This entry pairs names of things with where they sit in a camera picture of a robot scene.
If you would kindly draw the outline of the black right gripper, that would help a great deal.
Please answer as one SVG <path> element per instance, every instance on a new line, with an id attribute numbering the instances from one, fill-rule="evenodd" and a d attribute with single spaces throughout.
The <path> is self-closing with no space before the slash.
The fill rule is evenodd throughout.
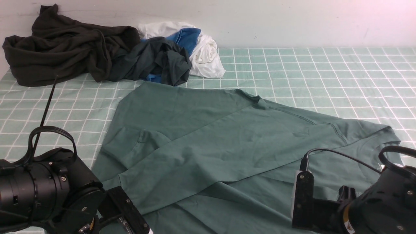
<path id="1" fill-rule="evenodd" d="M 415 182 L 384 169 L 364 193 L 342 186 L 338 201 L 341 234 L 414 234 Z"/>

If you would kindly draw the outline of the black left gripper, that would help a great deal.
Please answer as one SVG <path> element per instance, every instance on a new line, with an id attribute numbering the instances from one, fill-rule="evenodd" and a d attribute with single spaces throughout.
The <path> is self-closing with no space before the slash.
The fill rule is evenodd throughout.
<path id="1" fill-rule="evenodd" d="M 54 153 L 49 173 L 49 233 L 98 232 L 97 210 L 106 193 L 91 169 L 74 153 Z"/>

